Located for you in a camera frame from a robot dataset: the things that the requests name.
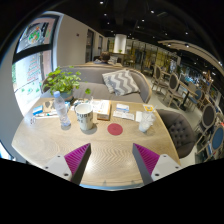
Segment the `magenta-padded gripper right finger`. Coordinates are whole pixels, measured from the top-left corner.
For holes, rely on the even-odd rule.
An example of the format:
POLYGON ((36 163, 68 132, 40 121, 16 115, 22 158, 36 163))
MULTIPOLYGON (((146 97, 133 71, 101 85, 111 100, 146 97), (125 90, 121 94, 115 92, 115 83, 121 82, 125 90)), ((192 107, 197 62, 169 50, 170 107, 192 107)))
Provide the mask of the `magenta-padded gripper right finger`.
POLYGON ((167 154, 158 155, 138 144, 133 144, 132 153, 144 185, 182 169, 182 167, 167 154))

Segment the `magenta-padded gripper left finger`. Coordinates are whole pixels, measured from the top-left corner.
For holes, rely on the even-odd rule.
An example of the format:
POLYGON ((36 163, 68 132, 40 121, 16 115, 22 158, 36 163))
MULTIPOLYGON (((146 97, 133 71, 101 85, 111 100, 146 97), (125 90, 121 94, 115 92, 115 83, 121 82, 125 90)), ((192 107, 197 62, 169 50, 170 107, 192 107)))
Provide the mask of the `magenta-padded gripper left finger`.
POLYGON ((87 143, 66 155, 56 155, 43 166, 43 169, 79 185, 90 155, 91 144, 87 143))

